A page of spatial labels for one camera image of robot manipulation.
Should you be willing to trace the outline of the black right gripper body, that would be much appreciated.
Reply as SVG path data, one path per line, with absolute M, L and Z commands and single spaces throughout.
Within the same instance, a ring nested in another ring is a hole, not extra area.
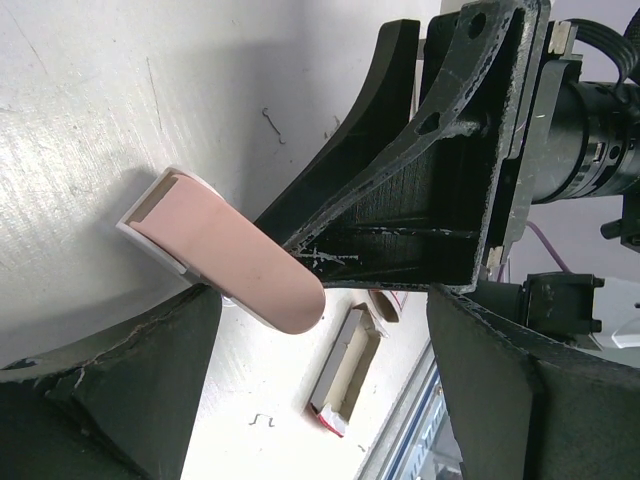
M 427 30 L 428 260 L 504 258 L 531 207 L 639 193 L 639 46 L 546 9 L 462 9 Z

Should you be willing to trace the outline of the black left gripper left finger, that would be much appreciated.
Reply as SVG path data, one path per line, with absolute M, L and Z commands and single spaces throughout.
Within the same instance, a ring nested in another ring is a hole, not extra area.
M 2 478 L 180 478 L 220 317 L 195 285 L 2 368 Z

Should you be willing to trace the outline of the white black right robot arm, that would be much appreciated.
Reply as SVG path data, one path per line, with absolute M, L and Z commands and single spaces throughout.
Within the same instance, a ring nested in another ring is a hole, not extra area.
M 607 239 L 639 247 L 639 23 L 552 21 L 546 1 L 475 1 L 381 26 L 350 112 L 258 227 L 328 287 L 467 293 L 598 348 L 591 274 L 492 284 L 530 208 L 619 196 Z

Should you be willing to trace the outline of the red white staple box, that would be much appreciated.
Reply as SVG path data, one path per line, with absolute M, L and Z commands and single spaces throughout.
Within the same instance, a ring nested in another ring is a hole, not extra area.
M 401 319 L 408 293 L 403 291 L 369 290 L 372 314 L 381 321 L 398 323 Z

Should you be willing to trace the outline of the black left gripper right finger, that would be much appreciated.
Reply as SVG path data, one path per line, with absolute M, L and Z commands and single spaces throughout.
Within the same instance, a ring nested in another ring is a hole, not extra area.
M 427 317 L 463 478 L 638 478 L 638 369 L 441 285 Z

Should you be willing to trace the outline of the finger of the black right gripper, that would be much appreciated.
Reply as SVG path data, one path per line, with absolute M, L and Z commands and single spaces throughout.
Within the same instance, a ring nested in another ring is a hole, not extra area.
M 366 78 L 345 119 L 255 221 L 276 243 L 297 243 L 333 213 L 359 174 L 407 125 L 419 32 L 417 20 L 394 20 L 380 27 Z
M 545 9 L 541 1 L 475 1 L 462 9 Z M 425 291 L 433 284 L 466 292 L 481 271 L 501 259 L 428 260 L 420 253 L 419 223 L 427 173 L 419 133 L 427 28 L 420 25 L 409 121 L 353 182 L 333 213 L 284 249 L 328 288 Z

